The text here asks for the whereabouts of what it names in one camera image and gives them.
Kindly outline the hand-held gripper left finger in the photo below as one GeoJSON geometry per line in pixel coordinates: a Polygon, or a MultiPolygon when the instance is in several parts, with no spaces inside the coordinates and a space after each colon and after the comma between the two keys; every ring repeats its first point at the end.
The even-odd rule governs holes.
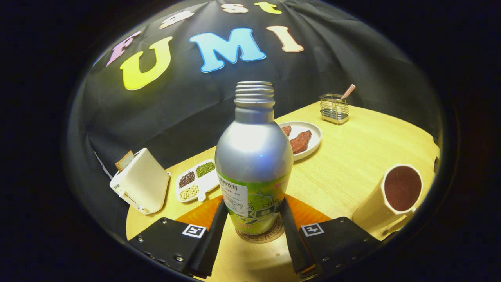
{"type": "Polygon", "coordinates": [[[180,216],[162,217],[129,240],[157,265],[190,278],[212,275],[227,221],[222,196],[180,216]]]}

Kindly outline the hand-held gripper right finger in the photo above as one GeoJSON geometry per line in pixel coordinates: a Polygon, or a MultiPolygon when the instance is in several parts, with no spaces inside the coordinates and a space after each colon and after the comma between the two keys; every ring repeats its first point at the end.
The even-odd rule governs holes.
{"type": "Polygon", "coordinates": [[[292,196],[282,201],[280,215],[294,272],[302,280],[340,275],[386,242],[347,217],[331,219],[292,196]]]}

